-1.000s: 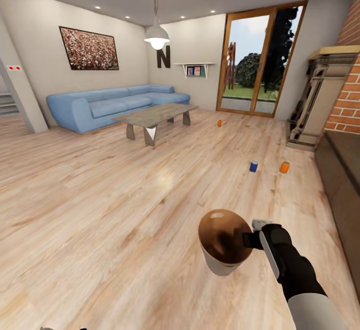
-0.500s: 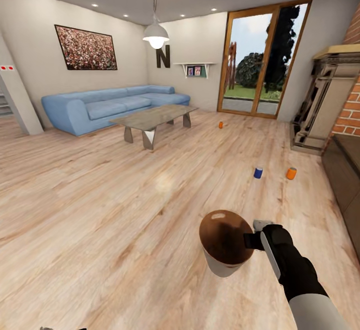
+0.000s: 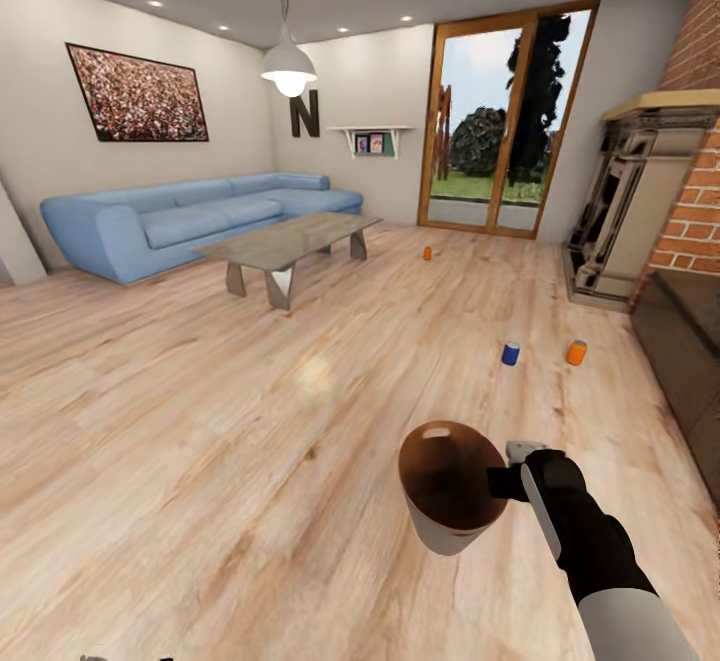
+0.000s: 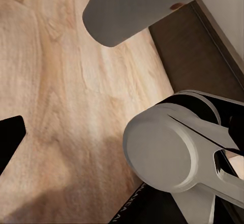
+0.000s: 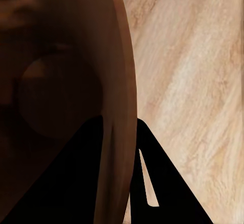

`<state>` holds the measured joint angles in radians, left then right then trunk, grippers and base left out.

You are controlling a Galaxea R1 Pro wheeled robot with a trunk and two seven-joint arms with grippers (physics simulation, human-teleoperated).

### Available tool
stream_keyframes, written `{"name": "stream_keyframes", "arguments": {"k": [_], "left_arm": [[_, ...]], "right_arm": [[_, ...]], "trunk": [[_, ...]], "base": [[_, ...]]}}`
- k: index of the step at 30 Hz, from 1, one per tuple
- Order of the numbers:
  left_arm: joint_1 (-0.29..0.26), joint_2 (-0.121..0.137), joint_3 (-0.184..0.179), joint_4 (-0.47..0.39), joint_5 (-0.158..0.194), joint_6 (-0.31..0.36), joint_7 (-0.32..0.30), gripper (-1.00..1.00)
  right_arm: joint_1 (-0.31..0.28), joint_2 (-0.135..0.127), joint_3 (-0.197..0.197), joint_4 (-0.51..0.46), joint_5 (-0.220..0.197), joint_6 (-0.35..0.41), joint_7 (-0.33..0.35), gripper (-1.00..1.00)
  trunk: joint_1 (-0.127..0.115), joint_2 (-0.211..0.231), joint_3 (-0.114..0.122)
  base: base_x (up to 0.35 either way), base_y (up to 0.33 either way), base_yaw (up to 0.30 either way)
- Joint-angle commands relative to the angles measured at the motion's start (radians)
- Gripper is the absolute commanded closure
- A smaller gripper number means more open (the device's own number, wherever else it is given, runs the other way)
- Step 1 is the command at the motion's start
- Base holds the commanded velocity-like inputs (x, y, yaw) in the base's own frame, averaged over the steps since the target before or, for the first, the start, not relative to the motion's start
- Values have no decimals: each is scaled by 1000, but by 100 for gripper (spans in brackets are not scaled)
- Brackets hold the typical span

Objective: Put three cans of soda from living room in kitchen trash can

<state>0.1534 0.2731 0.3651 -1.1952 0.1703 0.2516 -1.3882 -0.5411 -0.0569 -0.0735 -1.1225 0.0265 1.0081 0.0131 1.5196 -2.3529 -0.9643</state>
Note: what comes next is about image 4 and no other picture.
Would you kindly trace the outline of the trash can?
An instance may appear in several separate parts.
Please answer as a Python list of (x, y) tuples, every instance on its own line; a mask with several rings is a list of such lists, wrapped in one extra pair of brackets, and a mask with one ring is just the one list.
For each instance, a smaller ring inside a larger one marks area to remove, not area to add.
[(105, 47), (115, 47), (194, 0), (89, 0), (82, 20)]

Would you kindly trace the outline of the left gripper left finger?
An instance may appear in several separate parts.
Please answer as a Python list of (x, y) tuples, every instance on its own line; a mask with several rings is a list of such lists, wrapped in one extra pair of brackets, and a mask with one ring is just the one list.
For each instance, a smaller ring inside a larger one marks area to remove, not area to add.
[(26, 135), (21, 115), (0, 121), (0, 175)]

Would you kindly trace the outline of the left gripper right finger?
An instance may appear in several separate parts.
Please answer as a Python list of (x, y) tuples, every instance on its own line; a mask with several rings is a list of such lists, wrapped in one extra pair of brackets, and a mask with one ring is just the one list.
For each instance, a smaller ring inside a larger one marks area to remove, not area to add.
[(229, 125), (229, 135), (244, 155), (244, 117), (233, 115)]

